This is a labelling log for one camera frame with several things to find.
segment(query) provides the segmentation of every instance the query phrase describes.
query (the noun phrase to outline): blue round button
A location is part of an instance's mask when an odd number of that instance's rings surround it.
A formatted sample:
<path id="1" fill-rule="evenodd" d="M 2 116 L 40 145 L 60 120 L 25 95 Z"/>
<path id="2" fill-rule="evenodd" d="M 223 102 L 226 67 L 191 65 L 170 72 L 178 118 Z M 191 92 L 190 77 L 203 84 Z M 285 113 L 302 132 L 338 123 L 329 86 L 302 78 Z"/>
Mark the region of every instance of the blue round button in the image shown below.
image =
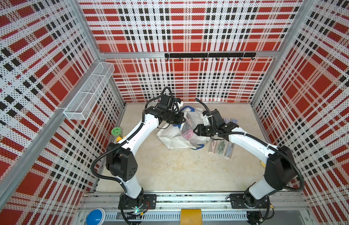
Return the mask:
<path id="1" fill-rule="evenodd" d="M 102 208 L 97 208 L 87 216 L 87 225 L 101 225 L 105 221 L 106 212 Z"/>

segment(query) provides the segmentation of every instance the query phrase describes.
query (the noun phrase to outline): blue button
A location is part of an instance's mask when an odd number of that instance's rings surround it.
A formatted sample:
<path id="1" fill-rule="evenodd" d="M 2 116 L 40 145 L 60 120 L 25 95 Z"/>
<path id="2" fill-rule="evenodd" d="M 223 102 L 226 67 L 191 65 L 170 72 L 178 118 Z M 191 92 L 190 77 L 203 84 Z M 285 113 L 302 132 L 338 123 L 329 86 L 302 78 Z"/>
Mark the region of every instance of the blue button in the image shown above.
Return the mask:
<path id="1" fill-rule="evenodd" d="M 88 214 L 86 223 L 87 225 L 101 225 L 104 222 L 104 217 L 104 212 L 100 209 L 95 209 Z"/>

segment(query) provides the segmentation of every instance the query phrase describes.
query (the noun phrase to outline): yellow block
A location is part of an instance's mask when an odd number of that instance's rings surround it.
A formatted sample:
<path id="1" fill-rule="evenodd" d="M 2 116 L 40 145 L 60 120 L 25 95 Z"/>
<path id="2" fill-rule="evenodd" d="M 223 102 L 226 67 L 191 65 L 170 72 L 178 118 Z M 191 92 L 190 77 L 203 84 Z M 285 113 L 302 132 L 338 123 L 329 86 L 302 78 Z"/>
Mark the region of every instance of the yellow block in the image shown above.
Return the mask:
<path id="1" fill-rule="evenodd" d="M 262 162 L 262 161 L 261 161 L 261 165 L 262 165 L 264 168 L 266 167 L 265 163 Z"/>
<path id="2" fill-rule="evenodd" d="M 122 140 L 122 137 L 118 136 L 118 137 L 116 138 L 116 142 L 119 142 L 120 140 Z"/>
<path id="3" fill-rule="evenodd" d="M 200 209 L 182 209 L 181 225 L 202 225 L 202 212 Z"/>

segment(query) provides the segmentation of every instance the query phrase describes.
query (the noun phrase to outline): white wire mesh basket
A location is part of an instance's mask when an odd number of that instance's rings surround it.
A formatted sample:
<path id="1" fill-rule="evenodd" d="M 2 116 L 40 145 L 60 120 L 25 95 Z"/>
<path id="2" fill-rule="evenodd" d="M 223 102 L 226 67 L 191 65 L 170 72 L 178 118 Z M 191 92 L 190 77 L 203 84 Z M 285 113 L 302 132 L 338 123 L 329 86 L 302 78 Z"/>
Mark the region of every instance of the white wire mesh basket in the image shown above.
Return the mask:
<path id="1" fill-rule="evenodd" d="M 68 119 L 87 120 L 114 72 L 112 63 L 100 62 L 64 111 Z"/>

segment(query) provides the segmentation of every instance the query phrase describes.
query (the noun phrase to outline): plaid wall panel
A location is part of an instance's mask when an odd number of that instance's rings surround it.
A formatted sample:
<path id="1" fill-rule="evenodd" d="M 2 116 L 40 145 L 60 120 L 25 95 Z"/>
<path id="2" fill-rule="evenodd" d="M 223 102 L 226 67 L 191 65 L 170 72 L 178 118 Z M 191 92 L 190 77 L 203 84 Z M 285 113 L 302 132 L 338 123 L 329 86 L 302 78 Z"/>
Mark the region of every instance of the plaid wall panel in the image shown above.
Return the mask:
<path id="1" fill-rule="evenodd" d="M 0 213 L 0 224 L 71 224 L 83 193 L 94 189 L 90 164 L 105 152 L 118 105 L 107 85 L 88 120 L 64 120 Z"/>
<path id="2" fill-rule="evenodd" d="M 349 224 L 349 1 L 315 2 L 255 108 L 293 150 L 317 221 Z"/>
<path id="3" fill-rule="evenodd" d="M 278 50 L 302 0 L 79 0 L 102 52 Z"/>
<path id="4" fill-rule="evenodd" d="M 126 102 L 145 102 L 170 86 L 183 101 L 250 102 L 272 58 L 113 59 Z"/>
<path id="5" fill-rule="evenodd" d="M 0 1 L 0 181 L 93 61 L 67 2 Z"/>

